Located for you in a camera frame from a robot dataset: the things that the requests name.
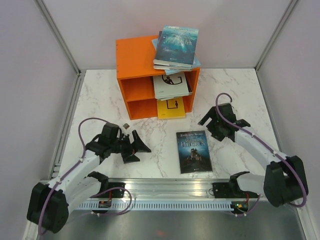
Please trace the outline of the yellow thin book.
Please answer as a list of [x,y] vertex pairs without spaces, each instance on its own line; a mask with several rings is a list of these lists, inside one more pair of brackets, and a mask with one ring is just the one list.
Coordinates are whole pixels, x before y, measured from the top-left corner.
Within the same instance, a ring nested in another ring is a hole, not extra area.
[[186,117],[182,97],[168,100],[157,100],[157,117],[159,120],[181,119]]

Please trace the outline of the grey thin booklet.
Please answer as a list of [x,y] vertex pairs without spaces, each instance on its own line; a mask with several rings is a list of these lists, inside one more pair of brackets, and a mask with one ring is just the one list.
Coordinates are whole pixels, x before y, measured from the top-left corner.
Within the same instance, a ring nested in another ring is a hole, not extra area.
[[188,96],[192,93],[184,72],[152,77],[154,96],[157,100]]

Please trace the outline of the dark cover bottom book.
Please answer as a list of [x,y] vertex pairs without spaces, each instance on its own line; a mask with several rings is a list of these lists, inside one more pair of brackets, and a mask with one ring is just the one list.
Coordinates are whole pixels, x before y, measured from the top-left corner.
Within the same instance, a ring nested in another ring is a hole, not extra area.
[[208,141],[204,130],[176,133],[180,173],[212,172]]

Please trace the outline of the green Alice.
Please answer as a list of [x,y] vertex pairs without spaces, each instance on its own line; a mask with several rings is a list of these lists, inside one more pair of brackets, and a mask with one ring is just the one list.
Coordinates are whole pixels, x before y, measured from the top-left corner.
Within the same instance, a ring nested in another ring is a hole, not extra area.
[[183,97],[192,94],[191,88],[184,83],[171,85],[171,84],[163,84],[156,85],[154,87],[155,98],[157,100],[162,99],[172,99],[176,97]]

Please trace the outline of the Robinson Crusoe purple book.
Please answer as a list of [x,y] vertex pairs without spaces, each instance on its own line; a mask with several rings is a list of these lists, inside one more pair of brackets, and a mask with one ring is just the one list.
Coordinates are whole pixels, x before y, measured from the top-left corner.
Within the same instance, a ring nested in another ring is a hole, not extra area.
[[[157,50],[158,41],[161,38],[161,34],[162,34],[162,31],[159,31],[158,38],[151,40],[155,51]],[[167,71],[191,71],[192,70],[191,68],[186,68],[186,67],[181,67],[181,66],[159,65],[159,64],[155,64],[155,63],[153,64],[153,68],[156,69],[156,70],[164,70],[165,72],[167,72]]]

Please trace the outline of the blue ocean cover book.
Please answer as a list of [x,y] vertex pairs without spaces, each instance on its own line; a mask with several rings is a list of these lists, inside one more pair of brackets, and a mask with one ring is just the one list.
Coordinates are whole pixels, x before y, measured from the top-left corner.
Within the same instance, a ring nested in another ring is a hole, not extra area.
[[153,64],[192,69],[198,34],[197,28],[164,26]]

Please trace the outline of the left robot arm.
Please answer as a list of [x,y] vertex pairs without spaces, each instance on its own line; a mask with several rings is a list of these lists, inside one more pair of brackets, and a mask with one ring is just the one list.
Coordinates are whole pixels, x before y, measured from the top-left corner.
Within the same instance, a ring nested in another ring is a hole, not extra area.
[[136,130],[133,141],[113,123],[106,122],[100,134],[83,145],[79,160],[47,183],[37,183],[29,200],[26,218],[37,224],[38,230],[59,232],[70,214],[88,198],[105,197],[123,186],[109,186],[109,177],[96,168],[111,154],[119,154],[125,164],[139,162],[137,153],[151,153]]

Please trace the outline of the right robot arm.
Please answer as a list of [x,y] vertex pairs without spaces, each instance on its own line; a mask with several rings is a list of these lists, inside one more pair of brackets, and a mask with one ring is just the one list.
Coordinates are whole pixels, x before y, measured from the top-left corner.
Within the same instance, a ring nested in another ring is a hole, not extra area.
[[243,147],[264,169],[264,175],[242,171],[230,176],[228,191],[234,197],[245,192],[262,195],[274,207],[306,204],[309,194],[303,161],[296,155],[288,156],[274,149],[258,136],[244,119],[237,119],[231,104],[213,106],[199,121],[211,136],[221,142],[225,138]]

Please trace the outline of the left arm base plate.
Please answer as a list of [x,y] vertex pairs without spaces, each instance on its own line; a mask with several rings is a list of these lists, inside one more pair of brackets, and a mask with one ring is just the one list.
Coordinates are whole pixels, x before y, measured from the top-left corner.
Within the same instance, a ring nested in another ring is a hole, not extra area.
[[124,182],[109,182],[108,184],[103,184],[94,197],[107,199],[123,198],[125,191],[119,188],[125,188],[125,186],[126,184]]

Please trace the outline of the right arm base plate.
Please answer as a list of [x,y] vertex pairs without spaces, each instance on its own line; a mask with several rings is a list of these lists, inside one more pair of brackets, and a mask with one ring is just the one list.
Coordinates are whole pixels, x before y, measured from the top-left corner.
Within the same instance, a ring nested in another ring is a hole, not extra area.
[[228,182],[214,182],[212,184],[213,195],[217,199],[256,199],[258,195],[251,191],[243,191],[231,186]]

